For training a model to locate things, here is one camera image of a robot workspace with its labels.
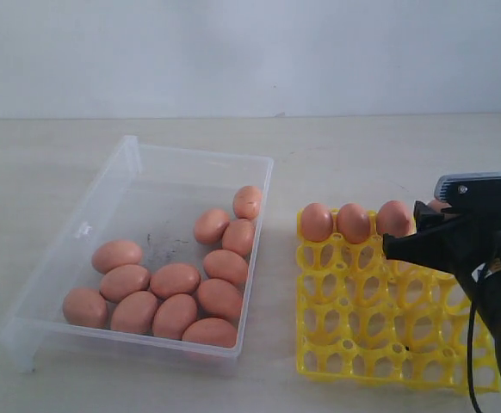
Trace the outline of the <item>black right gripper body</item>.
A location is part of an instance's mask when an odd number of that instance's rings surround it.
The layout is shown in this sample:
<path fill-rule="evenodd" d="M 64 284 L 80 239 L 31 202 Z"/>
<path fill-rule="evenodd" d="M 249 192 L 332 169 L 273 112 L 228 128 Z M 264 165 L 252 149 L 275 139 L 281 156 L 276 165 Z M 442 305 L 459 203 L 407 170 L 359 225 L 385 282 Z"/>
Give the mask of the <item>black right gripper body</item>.
<path fill-rule="evenodd" d="M 464 213 L 433 230 L 422 232 L 436 234 L 444 242 L 451 273 L 468 287 L 474 282 L 473 271 L 483 264 L 489 275 L 501 271 L 501 212 L 484 214 Z"/>

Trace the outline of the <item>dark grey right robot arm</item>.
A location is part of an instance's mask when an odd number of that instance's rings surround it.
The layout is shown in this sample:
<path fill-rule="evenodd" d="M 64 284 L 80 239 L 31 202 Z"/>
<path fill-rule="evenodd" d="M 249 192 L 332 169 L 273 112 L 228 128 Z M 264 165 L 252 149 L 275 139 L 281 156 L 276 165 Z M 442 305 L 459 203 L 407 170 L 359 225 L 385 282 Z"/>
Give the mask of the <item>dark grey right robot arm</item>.
<path fill-rule="evenodd" d="M 383 252 L 390 260 L 409 262 L 452 274 L 492 335 L 501 376 L 501 203 L 461 209 L 442 215 L 417 202 L 427 224 L 413 235 L 384 235 Z"/>

